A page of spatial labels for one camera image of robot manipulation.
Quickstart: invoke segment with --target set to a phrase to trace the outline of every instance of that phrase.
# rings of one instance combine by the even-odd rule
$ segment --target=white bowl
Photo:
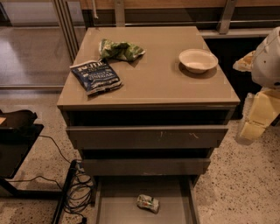
[[[218,59],[215,55],[201,49],[185,50],[178,58],[186,69],[194,74],[203,74],[205,71],[218,65]]]

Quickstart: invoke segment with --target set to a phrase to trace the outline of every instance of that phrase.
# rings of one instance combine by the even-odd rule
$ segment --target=speckled floor
[[[3,112],[18,109],[36,112],[36,123],[45,126],[41,134],[53,137],[68,160],[80,158],[67,138],[66,125],[56,107],[59,95],[59,92],[2,90],[0,109]],[[238,121],[231,121],[228,127],[220,148],[211,156],[208,171],[195,186],[201,223],[279,224],[280,127],[269,127],[250,146],[235,141]],[[13,180],[42,175],[63,186],[68,167],[53,142],[39,137]],[[17,189],[58,189],[54,183],[43,179],[13,185]],[[0,223],[50,223],[56,204],[56,200],[0,198]],[[89,206],[83,212],[88,223],[93,223],[93,211]],[[60,223],[79,222],[79,216],[61,215]]]

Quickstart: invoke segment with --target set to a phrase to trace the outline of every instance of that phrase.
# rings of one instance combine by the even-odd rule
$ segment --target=drawer
[[[225,125],[67,127],[75,149],[217,148]]]
[[[200,175],[210,165],[209,158],[118,158],[84,159],[90,176]]]
[[[99,177],[94,224],[199,224],[193,191],[187,176]],[[158,213],[137,206],[140,194],[159,201]]]

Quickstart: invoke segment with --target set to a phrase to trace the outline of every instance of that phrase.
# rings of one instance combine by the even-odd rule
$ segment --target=white robot part
[[[253,82],[263,88],[280,89],[280,26],[256,48],[251,70]]]
[[[249,145],[280,114],[280,27],[275,28],[256,48],[251,61],[247,62],[245,58],[237,61],[234,68],[239,65],[244,71],[248,68],[247,71],[251,70],[252,81],[262,86],[255,97],[249,94],[246,98],[243,118],[235,139],[239,144]]]

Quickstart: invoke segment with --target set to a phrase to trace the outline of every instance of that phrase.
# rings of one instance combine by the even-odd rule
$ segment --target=power cord
[[[55,146],[57,147],[57,149],[59,150],[59,154],[64,158],[65,161],[67,161],[69,164],[71,164],[71,162],[63,156],[63,154],[62,154],[62,152],[60,150],[60,147],[56,144],[56,142],[53,140],[52,137],[50,137],[50,136],[42,136],[42,135],[40,135],[39,137],[50,138],[52,140],[52,142],[55,144]]]
[[[68,214],[77,214],[82,217],[80,224],[87,223],[87,218],[81,213],[91,204],[92,189],[94,184],[84,171],[75,169],[72,183],[66,195],[64,211]]]
[[[52,137],[41,136],[41,135],[40,137],[51,139],[53,143],[56,145],[57,149],[59,150],[59,154],[64,158],[64,160],[66,160],[69,164],[71,164],[71,162],[64,157],[64,155],[60,150],[60,147],[56,144],[56,142],[53,140]],[[81,222],[78,224],[86,224],[88,219],[84,217],[81,213],[86,209],[86,207],[89,204],[91,204],[92,189],[94,188],[94,184],[91,181],[90,176],[85,174],[85,172],[79,169],[78,167],[75,169],[76,173],[73,176],[72,183],[67,192],[67,196],[64,204],[64,211],[68,214],[77,214],[81,216],[82,218]],[[28,179],[28,180],[9,180],[8,182],[31,182],[38,178],[42,178],[47,181],[52,181],[56,183],[56,185],[59,187],[61,191],[63,190],[60,184],[56,180],[45,178],[43,176],[37,176],[35,178]]]
[[[38,178],[41,178],[41,179],[45,179],[47,181],[51,181],[51,182],[54,182],[58,187],[59,189],[62,191],[62,187],[60,186],[60,184],[56,181],[56,180],[53,180],[53,179],[49,179],[49,178],[44,178],[43,176],[37,176],[35,178],[32,178],[32,179],[25,179],[25,180],[7,180],[8,182],[31,182],[35,179],[38,179]]]
[[[61,152],[61,150],[60,150],[60,147],[56,144],[56,142],[53,140],[52,137],[50,137],[50,136],[40,136],[40,137],[50,138],[50,139],[53,141],[53,143],[56,145],[57,149],[59,150],[59,154],[60,154],[69,164],[71,164],[71,162],[63,156],[63,154],[62,154],[62,152]],[[35,180],[35,179],[38,179],[38,178],[42,178],[42,179],[45,179],[45,180],[47,180],[47,181],[51,181],[51,182],[56,183],[56,185],[57,185],[57,186],[59,187],[59,189],[62,191],[62,187],[60,186],[60,184],[59,184],[56,180],[49,179],[49,178],[45,178],[45,177],[43,177],[43,176],[37,176],[37,177],[35,177],[35,178],[27,179],[27,180],[7,180],[7,181],[8,181],[8,182],[11,182],[11,183],[12,183],[12,182],[21,183],[21,182],[31,182],[31,181],[33,181],[33,180]]]

